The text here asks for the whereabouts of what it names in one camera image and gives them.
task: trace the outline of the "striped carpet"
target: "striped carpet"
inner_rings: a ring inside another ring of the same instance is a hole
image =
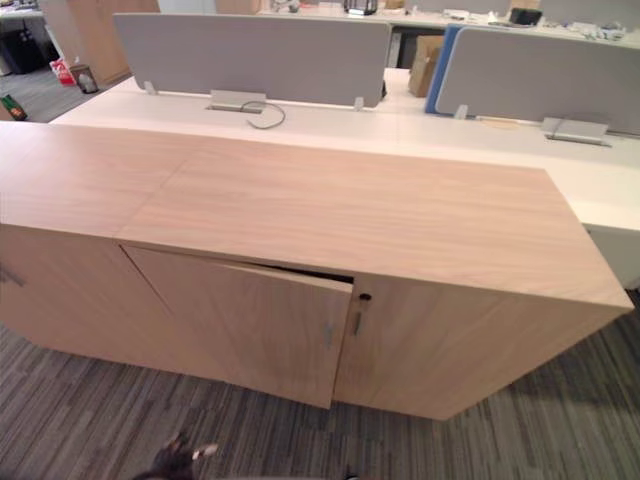
[[[447,422],[325,411],[0,335],[2,480],[127,479],[180,429],[221,445],[201,479],[339,479],[347,464],[374,480],[640,478],[637,312]]]

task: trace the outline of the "cardboard box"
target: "cardboard box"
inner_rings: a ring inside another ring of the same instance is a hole
[[[433,77],[444,36],[426,35],[416,39],[416,57],[411,67],[409,91],[416,97],[426,97]]]
[[[262,9],[262,0],[216,0],[216,13],[255,15]]]

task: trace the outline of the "red bag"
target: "red bag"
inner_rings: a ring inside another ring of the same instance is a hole
[[[64,60],[59,58],[58,60],[49,62],[49,66],[51,67],[51,70],[53,70],[53,73],[56,74],[56,77],[58,77],[60,84],[65,86],[76,84],[73,75],[71,75],[71,72],[69,71],[69,67],[64,63]]]

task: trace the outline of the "black item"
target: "black item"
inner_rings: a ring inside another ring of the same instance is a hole
[[[27,28],[3,33],[0,36],[0,54],[13,73],[33,72],[46,65],[40,49]]]
[[[541,10],[532,8],[512,8],[509,21],[516,25],[537,25],[542,18]]]
[[[344,0],[344,11],[373,15],[378,11],[378,0]]]

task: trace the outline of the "gray desk divider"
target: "gray desk divider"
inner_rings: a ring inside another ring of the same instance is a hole
[[[508,29],[460,31],[439,113],[606,123],[640,134],[640,49]]]
[[[140,88],[265,93],[365,107],[381,99],[391,28],[383,23],[241,15],[116,14]]]

